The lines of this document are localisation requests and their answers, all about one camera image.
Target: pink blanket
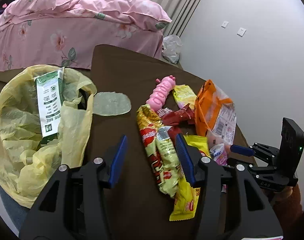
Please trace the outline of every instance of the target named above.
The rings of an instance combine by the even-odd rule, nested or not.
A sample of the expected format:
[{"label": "pink blanket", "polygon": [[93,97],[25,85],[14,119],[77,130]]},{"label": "pink blanket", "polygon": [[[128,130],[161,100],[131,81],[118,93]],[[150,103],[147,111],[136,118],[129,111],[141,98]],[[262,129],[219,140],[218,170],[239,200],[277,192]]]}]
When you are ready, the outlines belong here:
[{"label": "pink blanket", "polygon": [[90,69],[99,44],[159,58],[170,22],[149,0],[17,0],[0,15],[0,71],[37,64]]}]

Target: wall outlet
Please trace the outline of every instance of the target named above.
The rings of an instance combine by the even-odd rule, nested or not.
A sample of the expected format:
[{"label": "wall outlet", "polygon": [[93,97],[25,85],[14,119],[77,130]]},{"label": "wall outlet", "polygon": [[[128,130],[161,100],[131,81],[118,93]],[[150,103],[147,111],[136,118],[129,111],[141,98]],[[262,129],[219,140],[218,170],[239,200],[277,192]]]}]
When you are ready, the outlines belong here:
[{"label": "wall outlet", "polygon": [[222,23],[222,25],[221,25],[221,26],[222,26],[223,28],[226,28],[226,26],[227,26],[227,24],[228,24],[228,23],[229,23],[229,22],[224,21],[224,22]]},{"label": "wall outlet", "polygon": [[237,35],[240,35],[241,37],[243,37],[245,31],[246,31],[246,29],[241,27],[241,28],[239,28],[239,31],[237,32]]}]

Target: metal bolt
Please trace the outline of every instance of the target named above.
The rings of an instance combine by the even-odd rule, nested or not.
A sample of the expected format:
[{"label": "metal bolt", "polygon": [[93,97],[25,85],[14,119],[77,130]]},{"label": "metal bolt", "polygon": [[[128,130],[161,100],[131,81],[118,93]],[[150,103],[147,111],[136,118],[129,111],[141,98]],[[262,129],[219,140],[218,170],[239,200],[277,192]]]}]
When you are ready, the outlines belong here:
[{"label": "metal bolt", "polygon": [[242,164],[238,164],[236,166],[236,168],[238,169],[238,171],[244,171],[245,170],[245,168],[244,168],[244,166]]},{"label": "metal bolt", "polygon": [[211,159],[210,159],[209,157],[202,157],[202,158],[201,158],[201,161],[202,161],[203,163],[209,163],[209,162],[211,161]]},{"label": "metal bolt", "polygon": [[61,166],[59,166],[58,170],[59,171],[66,171],[67,170],[67,166],[65,164],[62,164]]},{"label": "metal bolt", "polygon": [[101,163],[103,162],[103,159],[100,158],[100,157],[97,157],[97,158],[95,158],[95,159],[93,160],[93,162],[94,162],[95,164],[101,164]]}]

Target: brown table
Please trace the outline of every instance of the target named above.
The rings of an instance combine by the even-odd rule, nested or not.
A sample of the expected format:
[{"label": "brown table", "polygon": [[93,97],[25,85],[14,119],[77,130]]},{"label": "brown table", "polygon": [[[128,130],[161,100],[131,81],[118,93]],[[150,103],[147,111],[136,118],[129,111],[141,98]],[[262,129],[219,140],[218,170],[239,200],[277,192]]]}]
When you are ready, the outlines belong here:
[{"label": "brown table", "polygon": [[[130,50],[110,46],[95,47],[90,77],[98,91],[126,94],[131,100],[129,113],[113,117],[93,115],[87,159],[104,151],[127,135],[128,150],[118,184],[106,190],[107,215],[115,239],[192,239],[197,220],[170,222],[173,199],[156,185],[136,122],[136,110],[156,87],[156,78],[176,77],[177,84],[189,85],[197,94],[204,80],[163,61]],[[170,95],[165,107],[177,110]],[[193,125],[181,125],[182,131],[196,134]],[[237,127],[235,144],[247,146]]]}]

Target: pink toy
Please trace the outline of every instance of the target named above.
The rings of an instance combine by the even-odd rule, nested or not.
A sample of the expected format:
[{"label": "pink toy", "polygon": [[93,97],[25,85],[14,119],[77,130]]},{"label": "pink toy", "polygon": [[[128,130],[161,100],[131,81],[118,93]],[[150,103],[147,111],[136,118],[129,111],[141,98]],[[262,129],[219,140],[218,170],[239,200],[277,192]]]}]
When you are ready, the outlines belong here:
[{"label": "pink toy", "polygon": [[159,84],[153,90],[150,98],[146,101],[154,111],[160,110],[165,104],[168,94],[175,87],[175,77],[170,75],[169,77],[164,77],[162,81],[157,79],[156,82]]}]

